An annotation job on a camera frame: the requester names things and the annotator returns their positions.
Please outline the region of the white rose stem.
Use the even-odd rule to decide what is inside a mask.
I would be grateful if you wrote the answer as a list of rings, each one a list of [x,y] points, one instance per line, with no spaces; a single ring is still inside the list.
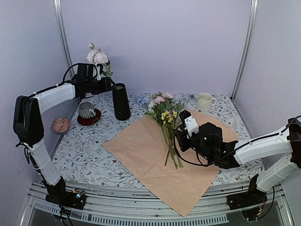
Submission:
[[[115,82],[112,79],[113,71],[111,70],[111,63],[108,58],[108,53],[102,52],[100,48],[97,48],[94,43],[89,44],[88,48],[90,51],[87,54],[87,62],[90,64],[93,64],[93,70],[96,72],[96,65],[102,64],[103,65],[103,73],[102,77],[109,78],[109,81],[111,85],[115,85]]]

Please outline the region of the peach wrapping paper sheet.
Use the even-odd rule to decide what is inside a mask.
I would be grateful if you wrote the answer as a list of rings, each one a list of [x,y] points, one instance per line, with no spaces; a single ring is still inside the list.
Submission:
[[[217,166],[196,166],[192,149],[181,153],[190,161],[176,169],[165,159],[168,147],[160,126],[150,116],[131,123],[103,146],[113,154],[148,190],[186,217],[218,175]]]

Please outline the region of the green paper flower bouquet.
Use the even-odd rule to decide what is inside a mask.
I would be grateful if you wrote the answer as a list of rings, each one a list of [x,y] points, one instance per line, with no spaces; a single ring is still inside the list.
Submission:
[[[165,164],[168,160],[172,160],[176,169],[182,168],[183,163],[175,151],[174,136],[175,129],[180,124],[179,114],[185,105],[168,92],[158,92],[150,97],[139,95],[135,98],[135,101],[146,108],[146,115],[153,118],[161,128],[168,147]]]

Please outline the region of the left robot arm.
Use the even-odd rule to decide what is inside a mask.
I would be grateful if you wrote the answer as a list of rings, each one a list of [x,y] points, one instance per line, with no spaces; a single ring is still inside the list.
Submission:
[[[78,68],[70,80],[63,77],[62,82],[16,99],[13,131],[24,147],[28,163],[41,175],[49,186],[56,186],[62,180],[55,169],[44,141],[42,114],[65,101],[83,99],[86,94],[98,95],[111,91],[115,82],[103,71],[102,65],[76,63]]]

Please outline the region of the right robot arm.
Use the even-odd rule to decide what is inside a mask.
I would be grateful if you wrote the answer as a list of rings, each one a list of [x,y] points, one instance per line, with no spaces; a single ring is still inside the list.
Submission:
[[[199,126],[189,112],[181,114],[182,123],[174,131],[174,143],[182,152],[192,149],[197,157],[206,159],[198,166],[217,166],[221,169],[239,167],[250,161],[282,154],[283,157],[267,171],[254,176],[249,191],[243,195],[247,205],[254,205],[261,194],[301,168],[300,117],[290,118],[286,126],[270,134],[243,141],[226,142],[222,129],[207,122]]]

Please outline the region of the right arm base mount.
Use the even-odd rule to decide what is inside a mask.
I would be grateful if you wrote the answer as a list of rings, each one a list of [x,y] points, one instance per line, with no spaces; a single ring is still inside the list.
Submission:
[[[241,209],[245,207],[250,207],[256,204],[263,204],[262,207],[257,208],[257,213],[255,210],[244,210],[242,211],[242,216],[246,221],[254,222],[258,221],[259,219],[264,218],[272,209],[274,201],[275,201],[275,188],[273,189],[273,198],[270,204],[269,209],[263,214],[264,207],[267,205],[267,192],[262,192],[257,189],[257,178],[258,174],[251,178],[248,190],[243,193],[232,194],[227,196],[227,205],[229,206],[230,210]]]

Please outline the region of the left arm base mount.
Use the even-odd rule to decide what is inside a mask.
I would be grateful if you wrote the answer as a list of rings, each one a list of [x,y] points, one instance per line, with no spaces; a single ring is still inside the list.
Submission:
[[[83,210],[86,203],[86,195],[80,189],[76,188],[73,191],[66,190],[66,183],[61,177],[57,184],[50,185],[45,180],[43,184],[47,189],[45,200],[63,207]]]

